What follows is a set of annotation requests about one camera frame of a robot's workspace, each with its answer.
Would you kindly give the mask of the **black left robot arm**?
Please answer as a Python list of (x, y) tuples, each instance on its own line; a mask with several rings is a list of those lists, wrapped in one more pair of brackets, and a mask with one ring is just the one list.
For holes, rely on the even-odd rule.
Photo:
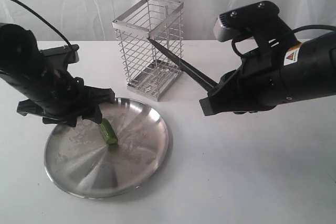
[(68, 72), (79, 61), (79, 45), (40, 50), (32, 31), (1, 24), (1, 79), (23, 94), (17, 113), (42, 118), (44, 124), (75, 127), (77, 119), (102, 122), (99, 105), (114, 103), (112, 89), (85, 85)]

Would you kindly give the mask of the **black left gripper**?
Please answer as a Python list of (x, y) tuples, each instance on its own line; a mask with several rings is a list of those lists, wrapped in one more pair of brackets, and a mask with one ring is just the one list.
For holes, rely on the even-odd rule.
[(42, 118), (44, 124), (60, 124), (69, 127), (77, 125), (77, 119), (102, 123), (99, 105), (115, 102), (112, 89), (96, 88), (84, 85), (82, 78), (74, 78), (72, 83), (54, 87), (29, 87), (27, 100), (20, 101), (17, 113), (22, 116), (32, 114)]

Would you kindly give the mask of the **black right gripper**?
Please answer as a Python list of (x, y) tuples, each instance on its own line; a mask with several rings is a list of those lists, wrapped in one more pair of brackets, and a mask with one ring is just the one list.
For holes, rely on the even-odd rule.
[(200, 99), (203, 114), (269, 111), (282, 104), (281, 50), (243, 54), (241, 66), (221, 77), (207, 97)]

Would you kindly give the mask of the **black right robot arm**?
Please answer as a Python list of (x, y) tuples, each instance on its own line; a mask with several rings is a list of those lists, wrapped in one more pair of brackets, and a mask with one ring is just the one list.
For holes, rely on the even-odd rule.
[(278, 105), (335, 95), (335, 33), (304, 43), (278, 44), (224, 74), (199, 101), (205, 116), (269, 111)]

